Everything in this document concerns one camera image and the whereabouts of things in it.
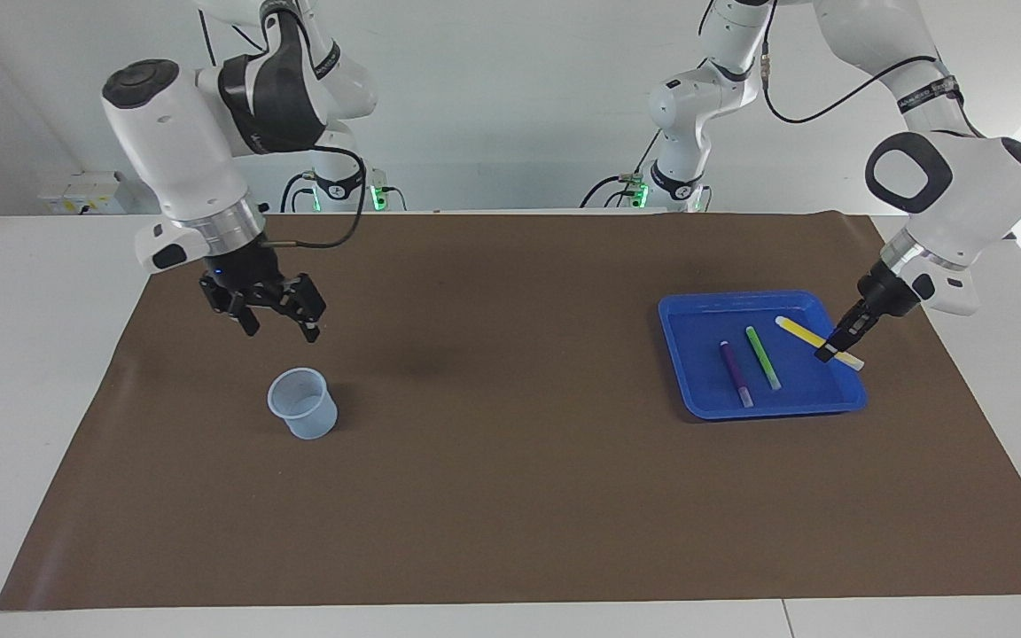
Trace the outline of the green marker pen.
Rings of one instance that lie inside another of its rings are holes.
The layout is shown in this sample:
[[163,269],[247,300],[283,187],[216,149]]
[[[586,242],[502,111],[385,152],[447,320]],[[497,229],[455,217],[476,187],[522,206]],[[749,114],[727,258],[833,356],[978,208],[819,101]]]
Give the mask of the green marker pen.
[[760,335],[757,330],[755,330],[752,324],[746,326],[744,332],[753,350],[755,359],[757,359],[759,366],[763,372],[763,376],[765,376],[768,380],[769,387],[775,392],[781,391],[781,379],[779,379],[774,364],[771,363],[768,351],[766,350],[765,345],[763,345]]

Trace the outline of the blue plastic tray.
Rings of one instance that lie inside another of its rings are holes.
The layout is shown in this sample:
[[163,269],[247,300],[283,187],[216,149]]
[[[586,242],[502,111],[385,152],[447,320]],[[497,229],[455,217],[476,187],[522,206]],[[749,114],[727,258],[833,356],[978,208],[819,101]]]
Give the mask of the blue plastic tray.
[[[693,293],[658,303],[666,345],[683,403],[706,421],[844,415],[868,404],[859,373],[838,361],[822,362],[814,348],[783,331],[775,316],[789,316],[823,335],[830,317],[822,300],[803,290]],[[781,391],[773,391],[745,336],[752,324],[774,364]],[[720,343],[732,344],[748,379],[753,408],[743,408],[721,358]]]

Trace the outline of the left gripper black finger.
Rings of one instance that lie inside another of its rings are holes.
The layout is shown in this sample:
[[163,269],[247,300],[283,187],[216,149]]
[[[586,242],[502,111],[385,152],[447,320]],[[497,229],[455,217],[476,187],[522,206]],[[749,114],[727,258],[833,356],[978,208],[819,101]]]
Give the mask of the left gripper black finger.
[[856,302],[850,310],[839,318],[833,331],[833,342],[859,342],[870,331],[870,308],[867,300]]
[[[871,314],[870,312],[870,329],[876,326],[878,322],[879,322],[879,315]],[[854,347],[855,344],[859,343],[859,342],[833,342],[833,332],[831,332],[830,335],[826,338],[826,342],[827,345],[825,348],[815,352],[815,358],[817,358],[819,361],[825,359],[825,355],[828,350],[835,352],[848,352],[848,350],[850,350],[850,348]]]

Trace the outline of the yellow marker pen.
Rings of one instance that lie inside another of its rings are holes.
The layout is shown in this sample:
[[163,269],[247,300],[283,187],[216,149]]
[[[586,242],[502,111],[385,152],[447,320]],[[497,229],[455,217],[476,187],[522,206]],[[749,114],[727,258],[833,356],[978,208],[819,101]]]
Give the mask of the yellow marker pen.
[[[794,338],[801,339],[803,342],[814,348],[814,351],[822,350],[826,347],[826,339],[818,335],[817,332],[808,330],[807,327],[803,326],[801,323],[794,322],[794,320],[789,318],[789,316],[778,315],[775,316],[775,323],[778,327],[781,327],[783,331],[789,332]],[[856,372],[863,371],[866,367],[866,363],[862,359],[856,358],[856,356],[850,355],[847,352],[835,352],[828,350],[823,361],[838,361],[842,363],[843,366],[850,369]]]

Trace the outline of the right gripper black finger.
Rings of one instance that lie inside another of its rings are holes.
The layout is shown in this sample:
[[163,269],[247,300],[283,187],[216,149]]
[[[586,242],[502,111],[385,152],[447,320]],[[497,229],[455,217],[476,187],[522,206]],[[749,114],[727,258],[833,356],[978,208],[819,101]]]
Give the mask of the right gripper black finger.
[[300,272],[293,278],[260,283],[253,287],[253,295],[256,307],[270,308],[277,315],[291,318],[309,344],[320,338],[319,324],[327,303],[309,275]]
[[256,318],[250,303],[246,301],[244,293],[228,291],[210,275],[203,275],[199,279],[199,287],[215,314],[229,316],[232,322],[238,323],[248,338],[252,338],[259,331],[261,327],[259,320]]

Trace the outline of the brown table mat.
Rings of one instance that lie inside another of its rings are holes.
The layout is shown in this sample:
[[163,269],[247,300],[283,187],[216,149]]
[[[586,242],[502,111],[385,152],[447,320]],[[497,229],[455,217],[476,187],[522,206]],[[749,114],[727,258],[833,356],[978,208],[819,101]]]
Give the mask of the brown table mat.
[[[315,344],[153,276],[0,611],[1021,594],[1021,478],[923,314],[863,340],[853,415],[686,412],[657,305],[803,288],[882,238],[803,215],[372,215],[287,251]],[[296,439],[268,390],[327,380]]]

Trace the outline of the white power socket box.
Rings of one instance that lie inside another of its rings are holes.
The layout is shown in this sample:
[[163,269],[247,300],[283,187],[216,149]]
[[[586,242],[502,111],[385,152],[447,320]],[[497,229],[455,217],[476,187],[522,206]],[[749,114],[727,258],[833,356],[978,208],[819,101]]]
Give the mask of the white power socket box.
[[85,171],[63,182],[42,185],[37,194],[45,213],[123,215],[134,211],[135,200],[117,171]]

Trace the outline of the purple marker pen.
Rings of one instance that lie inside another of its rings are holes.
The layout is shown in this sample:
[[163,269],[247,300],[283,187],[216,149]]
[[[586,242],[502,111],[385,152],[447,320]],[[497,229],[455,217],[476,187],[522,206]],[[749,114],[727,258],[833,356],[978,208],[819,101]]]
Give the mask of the purple marker pen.
[[753,397],[751,395],[748,379],[738,363],[737,355],[735,354],[732,344],[723,340],[720,343],[720,353],[722,362],[724,362],[727,372],[729,373],[730,379],[737,391],[738,399],[742,404],[743,408],[753,408]]

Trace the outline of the clear plastic cup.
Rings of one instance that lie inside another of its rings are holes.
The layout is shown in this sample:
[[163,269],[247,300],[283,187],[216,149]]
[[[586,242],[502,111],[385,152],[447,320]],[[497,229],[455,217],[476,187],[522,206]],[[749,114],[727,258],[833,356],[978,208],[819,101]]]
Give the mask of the clear plastic cup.
[[335,427],[338,408],[324,376],[315,369],[289,369],[272,381],[268,407],[292,436],[317,440]]

